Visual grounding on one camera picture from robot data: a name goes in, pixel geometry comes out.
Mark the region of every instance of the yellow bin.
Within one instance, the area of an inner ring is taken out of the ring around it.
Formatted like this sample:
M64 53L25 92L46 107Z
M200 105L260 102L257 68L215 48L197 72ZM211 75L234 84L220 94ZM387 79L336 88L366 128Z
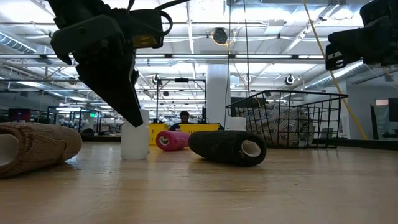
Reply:
M181 132L192 134L196 131L217 131L218 124L180 124Z
M167 124L149 124L150 141L149 145L156 146L156 136L161 131L169 130Z

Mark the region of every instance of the white container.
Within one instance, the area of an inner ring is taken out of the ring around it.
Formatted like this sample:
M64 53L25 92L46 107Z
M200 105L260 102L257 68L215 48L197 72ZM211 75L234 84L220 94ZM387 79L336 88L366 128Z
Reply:
M226 130L228 131L245 131L246 130L246 118L233 117L228 118L226 124Z
M149 111L140 110L144 123L134 127L128 121L122 126L121 158L124 160L146 159L149 153Z

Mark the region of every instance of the pink bandage roll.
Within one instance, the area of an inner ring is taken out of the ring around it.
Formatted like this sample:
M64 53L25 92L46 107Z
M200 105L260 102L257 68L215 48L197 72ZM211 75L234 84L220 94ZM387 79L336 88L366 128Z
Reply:
M156 145L163 151L177 151L188 147L189 134L180 131L162 131L156 136Z

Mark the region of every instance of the white plastic bottle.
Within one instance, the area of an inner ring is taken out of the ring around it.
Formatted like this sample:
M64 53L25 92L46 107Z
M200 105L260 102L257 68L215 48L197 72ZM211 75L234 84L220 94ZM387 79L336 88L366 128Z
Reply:
M121 158L124 160L146 159L149 153L149 111L140 110L144 123L134 127L128 121L122 126Z

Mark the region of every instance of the black bandage roll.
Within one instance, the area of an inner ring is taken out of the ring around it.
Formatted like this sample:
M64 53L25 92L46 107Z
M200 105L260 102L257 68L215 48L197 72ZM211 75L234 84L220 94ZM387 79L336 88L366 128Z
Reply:
M214 162L255 166L267 154L262 138L246 131L199 131L189 138L190 149Z

